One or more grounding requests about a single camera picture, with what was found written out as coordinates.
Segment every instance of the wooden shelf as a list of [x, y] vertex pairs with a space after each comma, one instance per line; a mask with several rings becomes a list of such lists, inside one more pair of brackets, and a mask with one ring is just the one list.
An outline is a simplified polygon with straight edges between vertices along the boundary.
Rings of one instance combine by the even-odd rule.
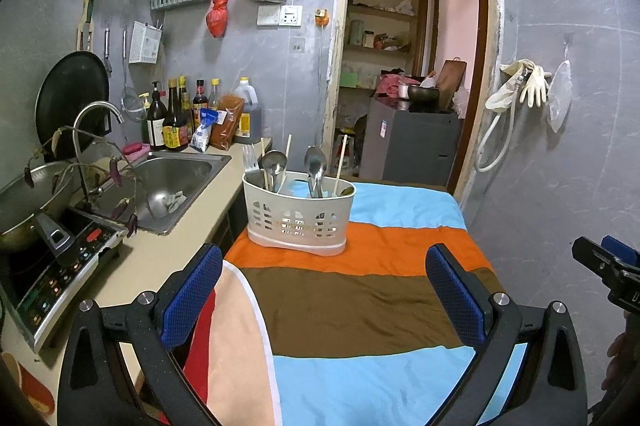
[[352, 88], [353, 90], [368, 90], [369, 92], [375, 92], [375, 88], [369, 88], [368, 86], [346, 86], [340, 85], [340, 88]]
[[367, 7], [365, 5], [350, 5], [347, 8], [347, 13], [365, 14], [367, 16], [389, 18], [391, 20], [405, 21], [407, 23], [414, 22], [416, 19], [415, 16], [409, 16], [408, 14], [385, 11], [383, 9], [376, 9], [375, 7]]
[[391, 56], [395, 56], [395, 57], [404, 56], [405, 58], [409, 56], [408, 52], [383, 51], [383, 50], [380, 50], [380, 49], [373, 49], [371, 47], [363, 47], [362, 45], [345, 45], [344, 46], [344, 50], [346, 50], [346, 51], [364, 52], [364, 53], [369, 53], [369, 54], [376, 54], [377, 56], [391, 55]]

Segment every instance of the yellow bottle cap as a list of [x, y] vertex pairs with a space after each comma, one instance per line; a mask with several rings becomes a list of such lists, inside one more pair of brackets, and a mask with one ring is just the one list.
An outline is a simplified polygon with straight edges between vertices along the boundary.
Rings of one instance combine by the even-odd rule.
[[142, 104], [145, 106], [145, 108], [149, 108], [151, 106], [151, 103], [149, 102], [148, 92], [145, 92], [144, 94], [140, 94], [138, 97], [142, 98]]

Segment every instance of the red plastic bag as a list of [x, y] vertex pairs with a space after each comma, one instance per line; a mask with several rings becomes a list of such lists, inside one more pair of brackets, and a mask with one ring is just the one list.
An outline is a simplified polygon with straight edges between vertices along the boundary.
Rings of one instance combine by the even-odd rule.
[[228, 13], [226, 4], [229, 0], [211, 0], [211, 8], [207, 12], [207, 27], [214, 38], [220, 38], [226, 30]]

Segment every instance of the light switch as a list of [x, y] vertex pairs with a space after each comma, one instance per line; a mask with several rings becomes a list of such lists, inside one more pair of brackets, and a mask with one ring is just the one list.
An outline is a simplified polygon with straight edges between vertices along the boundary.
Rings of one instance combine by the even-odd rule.
[[286, 27], [300, 27], [302, 25], [302, 6], [280, 6], [280, 25], [284, 25]]
[[279, 5], [261, 5], [258, 7], [258, 25], [278, 25], [279, 23]]

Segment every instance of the black pan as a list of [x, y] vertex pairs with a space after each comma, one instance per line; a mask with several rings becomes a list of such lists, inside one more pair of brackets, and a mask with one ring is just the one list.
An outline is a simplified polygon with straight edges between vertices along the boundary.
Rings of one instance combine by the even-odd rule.
[[[49, 71], [38, 93], [35, 115], [40, 142], [47, 142], [61, 126], [72, 126], [80, 110], [94, 101], [109, 101], [109, 77], [103, 62], [88, 51], [68, 54]], [[80, 128], [96, 135], [104, 135], [104, 112], [89, 112]], [[86, 135], [80, 135], [79, 139], [82, 150], [93, 140]], [[71, 132], [65, 132], [58, 143], [57, 159], [73, 157], [72, 135]], [[49, 146], [46, 159], [54, 159]]]

